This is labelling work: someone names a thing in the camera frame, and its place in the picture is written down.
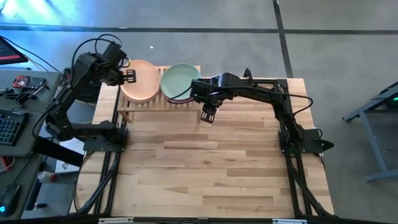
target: gray floor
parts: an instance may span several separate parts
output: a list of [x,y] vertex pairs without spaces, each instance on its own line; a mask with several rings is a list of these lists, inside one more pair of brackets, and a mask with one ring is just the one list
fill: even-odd
[[[123,0],[116,5],[109,0],[43,2],[52,2],[52,7],[32,4],[34,10],[29,14],[26,7],[11,17],[2,16],[0,25],[277,28],[272,0]],[[398,29],[395,0],[279,0],[279,4],[286,29]],[[58,69],[70,66],[73,50],[80,42],[100,34],[0,31],[0,35],[43,56]],[[154,65],[187,62],[201,65],[206,76],[242,74],[249,67],[256,77],[286,77],[278,34],[115,34],[122,39],[129,57]],[[378,171],[376,160],[360,121],[346,124],[341,120],[397,81],[397,36],[286,35],[286,39],[293,75],[305,79],[308,94],[315,100],[315,125],[322,128],[325,139],[335,143],[335,148],[325,153],[325,163],[336,214],[397,223],[398,178],[371,183],[363,179],[363,175]],[[93,51],[93,46],[86,45],[81,51],[87,50]],[[72,120],[83,122],[92,116],[86,105],[74,107],[84,108],[87,116],[71,110]],[[73,182],[73,177],[62,181]],[[49,203],[49,208],[24,216],[65,214],[70,191],[68,184],[44,186],[39,202]]]

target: black keyboard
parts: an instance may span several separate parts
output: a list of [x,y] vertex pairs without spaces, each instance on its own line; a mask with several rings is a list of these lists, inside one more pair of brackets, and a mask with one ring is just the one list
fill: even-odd
[[29,113],[0,110],[0,144],[15,146]]

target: green bowl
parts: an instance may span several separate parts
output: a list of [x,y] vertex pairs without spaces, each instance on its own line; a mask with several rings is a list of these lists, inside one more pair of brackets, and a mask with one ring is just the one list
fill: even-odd
[[[171,66],[163,73],[160,80],[160,89],[167,98],[173,98],[191,85],[192,80],[201,78],[200,72],[192,65],[180,63]],[[190,91],[175,100],[186,100],[189,98]]]

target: wooden table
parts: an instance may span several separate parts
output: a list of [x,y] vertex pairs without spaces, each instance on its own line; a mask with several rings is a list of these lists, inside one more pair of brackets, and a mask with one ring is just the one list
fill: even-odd
[[[307,95],[303,79],[288,79],[288,84],[291,94]],[[102,86],[95,123],[111,120],[117,91]],[[308,105],[306,99],[291,99],[294,111]],[[237,97],[224,101],[212,125],[197,124],[196,115],[141,112],[127,124],[130,137],[121,158],[112,216],[293,217],[272,106]],[[299,113],[297,121],[312,128],[311,111]],[[94,153],[81,170],[79,207],[98,185],[103,157]],[[320,159],[305,154],[303,163],[308,187],[333,213]],[[302,197],[299,200],[304,211]]]

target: bowl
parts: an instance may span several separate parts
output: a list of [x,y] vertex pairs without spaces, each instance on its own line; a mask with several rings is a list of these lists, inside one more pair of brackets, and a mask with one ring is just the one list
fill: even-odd
[[153,64],[145,60],[132,60],[127,68],[122,68],[124,74],[128,70],[136,71],[135,83],[124,83],[120,89],[124,95],[135,103],[146,103],[153,100],[159,93],[160,77]]
[[[187,63],[176,64],[163,73],[160,81],[160,89],[170,99],[187,90],[192,80],[198,78],[201,78],[200,72],[193,65]],[[172,101],[183,103],[190,98],[189,95],[190,91],[187,91],[183,95],[172,99]]]

